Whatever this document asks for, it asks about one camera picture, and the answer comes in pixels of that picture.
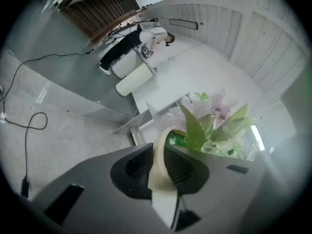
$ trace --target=gray floor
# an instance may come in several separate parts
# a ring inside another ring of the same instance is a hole
[[[5,46],[20,61],[54,53],[86,53],[92,48],[88,38],[50,3],[31,1],[12,27]],[[49,57],[27,66],[63,88],[133,117],[131,98],[115,91],[119,79],[98,68],[104,49],[105,44],[87,56]]]
[[[4,50],[0,57],[0,85],[8,89],[20,61]],[[40,101],[40,94],[48,84]],[[30,198],[45,185],[81,161],[131,146],[127,135],[112,132],[128,121],[123,113],[70,92],[27,66],[22,66],[6,99],[11,121],[27,125],[34,113],[48,116],[46,129],[29,130],[27,136]],[[32,126],[42,127],[43,115]],[[12,187],[19,193],[25,176],[25,129],[0,123],[0,163]]]

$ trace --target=pink flower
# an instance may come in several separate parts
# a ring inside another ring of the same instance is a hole
[[[225,97],[224,88],[221,88],[218,92],[210,97],[211,100],[211,114],[214,116],[215,127],[218,127],[228,117],[231,112],[231,108],[235,107],[237,101],[232,99],[226,105],[222,105]]]
[[[188,96],[183,96],[181,99],[181,104],[187,108],[198,121],[211,113],[211,104],[209,99],[205,100],[204,102],[200,102],[200,100],[191,99]],[[167,116],[168,124],[186,132],[186,118],[180,107],[169,109]]]

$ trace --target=power cord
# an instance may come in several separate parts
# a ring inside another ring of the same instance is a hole
[[[29,182],[28,182],[28,180],[27,180],[27,174],[28,174],[28,166],[27,166],[27,133],[28,133],[28,130],[29,130],[29,129],[35,129],[35,130],[43,130],[43,129],[45,129],[46,126],[47,126],[47,124],[48,124],[48,116],[47,116],[47,114],[44,113],[44,112],[35,113],[35,114],[33,114],[33,115],[30,117],[30,120],[29,120],[27,126],[23,126],[23,125],[18,124],[18,123],[16,123],[16,122],[10,121],[10,120],[8,120],[8,119],[6,118],[6,114],[5,114],[5,99],[6,99],[7,95],[9,94],[9,92],[10,92],[12,86],[13,86],[13,82],[14,82],[15,76],[16,76],[18,70],[20,69],[20,67],[21,67],[23,64],[25,64],[25,63],[27,63],[27,62],[30,62],[30,61],[41,60],[41,59],[44,59],[44,58],[50,57],[50,56],[58,56],[58,57],[65,57],[65,56],[72,56],[72,55],[84,56],[84,55],[90,54],[90,53],[93,52],[93,51],[94,51],[94,49],[91,49],[90,51],[88,51],[88,52],[85,53],[85,54],[79,54],[79,53],[70,53],[70,54],[66,54],[66,55],[50,54],[50,55],[45,55],[45,56],[40,57],[40,58],[27,60],[27,61],[23,62],[22,64],[20,64],[20,65],[18,66],[17,70],[16,70],[15,73],[14,73],[14,76],[13,76],[13,79],[12,79],[12,82],[11,82],[11,85],[10,85],[8,91],[5,93],[5,95],[3,95],[3,93],[2,93],[2,91],[1,91],[1,89],[0,89],[0,94],[1,94],[1,97],[2,97],[2,98],[0,99],[0,101],[3,101],[3,117],[4,117],[4,120],[5,120],[6,122],[10,123],[10,124],[13,124],[13,125],[16,125],[16,126],[19,126],[19,127],[22,127],[22,128],[26,128],[26,133],[25,133],[25,177],[24,177],[24,178],[22,179],[22,181],[21,181],[21,190],[20,190],[21,196],[24,196],[24,197],[28,198],[28,192],[29,192]],[[31,127],[30,124],[31,124],[33,118],[34,118],[36,115],[40,115],[40,114],[44,115],[45,118],[46,118],[46,122],[45,122],[44,127],[41,127],[41,128],[38,128],[38,127]]]

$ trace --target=person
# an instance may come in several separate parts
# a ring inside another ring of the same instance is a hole
[[[119,43],[112,47],[101,59],[100,61],[100,70],[102,70],[108,76],[111,74],[109,71],[111,63],[121,57],[122,55],[129,52],[135,46],[148,43],[152,40],[149,54],[146,58],[151,57],[154,54],[154,49],[156,44],[160,44],[162,41],[166,42],[166,46],[170,46],[171,43],[175,41],[174,35],[167,32],[162,27],[154,27],[148,31],[142,31],[140,27],[134,32],[126,35]]]

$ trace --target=white trash can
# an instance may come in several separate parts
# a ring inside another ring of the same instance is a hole
[[[111,70],[118,78],[123,79],[141,64],[142,59],[138,56],[137,52],[131,51],[116,62]]]
[[[115,87],[117,93],[123,97],[126,97],[134,89],[141,86],[153,76],[157,77],[154,69],[150,66],[147,60],[140,53],[137,52],[136,54],[141,59],[141,65],[127,75]]]

